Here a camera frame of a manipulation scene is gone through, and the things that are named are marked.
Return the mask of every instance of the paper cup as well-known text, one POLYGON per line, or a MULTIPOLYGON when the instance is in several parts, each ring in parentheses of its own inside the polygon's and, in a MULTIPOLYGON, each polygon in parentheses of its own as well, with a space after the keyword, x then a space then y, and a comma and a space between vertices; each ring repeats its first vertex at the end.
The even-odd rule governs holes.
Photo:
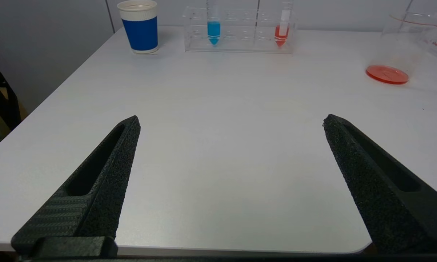
POLYGON ((157 3, 151 0, 130 0, 119 3, 117 8, 133 52, 157 51, 157 3))

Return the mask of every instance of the red liquid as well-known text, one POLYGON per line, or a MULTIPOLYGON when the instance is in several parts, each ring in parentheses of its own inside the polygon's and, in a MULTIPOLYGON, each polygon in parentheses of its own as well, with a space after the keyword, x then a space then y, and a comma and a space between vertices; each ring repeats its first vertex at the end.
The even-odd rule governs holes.
POLYGON ((409 81, 407 73, 390 66, 371 65, 365 73, 375 80, 388 84, 405 84, 409 81))
POLYGON ((280 35, 280 25, 277 25, 277 27, 275 27, 275 43, 277 43, 278 47, 281 47, 284 43, 286 43, 289 32, 290 25, 288 25, 288 28, 286 29, 286 35, 280 35))

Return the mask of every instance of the white wall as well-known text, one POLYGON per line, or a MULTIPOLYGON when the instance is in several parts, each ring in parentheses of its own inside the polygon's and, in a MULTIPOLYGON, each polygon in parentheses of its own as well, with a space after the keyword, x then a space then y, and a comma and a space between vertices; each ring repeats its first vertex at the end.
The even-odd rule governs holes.
POLYGON ((112 34, 105 0, 0 0, 0 70, 31 112, 112 34))
POLYGON ((437 0, 414 0, 410 11, 433 15, 437 12, 437 0))
MULTIPOLYGON (((122 28, 117 3, 108 0, 115 30, 122 28)), ((261 0, 262 8, 269 8, 273 0, 261 0)), ((186 6, 200 5, 205 0, 156 0, 159 6, 159 25, 182 25, 186 6)), ((391 11, 406 10, 410 0, 294 0, 294 10, 301 29, 381 31, 391 11)), ((248 8, 256 8, 257 0, 247 0, 248 8)))

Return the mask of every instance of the black chair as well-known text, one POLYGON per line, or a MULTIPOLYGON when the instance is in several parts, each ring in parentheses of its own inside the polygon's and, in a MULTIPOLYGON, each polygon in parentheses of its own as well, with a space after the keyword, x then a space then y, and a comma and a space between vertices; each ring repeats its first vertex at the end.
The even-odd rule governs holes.
POLYGON ((1 73, 0 87, 6 88, 8 96, 8 99, 5 98, 5 96, 0 91, 0 116, 10 128, 10 131, 12 131, 21 123, 18 99, 16 98, 15 93, 1 73))

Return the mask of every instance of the white table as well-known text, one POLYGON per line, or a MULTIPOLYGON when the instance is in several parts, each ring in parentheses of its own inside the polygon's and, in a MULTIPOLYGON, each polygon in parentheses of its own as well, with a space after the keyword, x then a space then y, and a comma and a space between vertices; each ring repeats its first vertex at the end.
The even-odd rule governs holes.
POLYGON ((363 249, 329 113, 437 190, 437 59, 405 86, 376 82, 364 68, 377 38, 300 31, 294 55, 185 53, 182 28, 162 28, 158 55, 134 55, 119 30, 0 143, 0 250, 132 115, 119 254, 363 249))

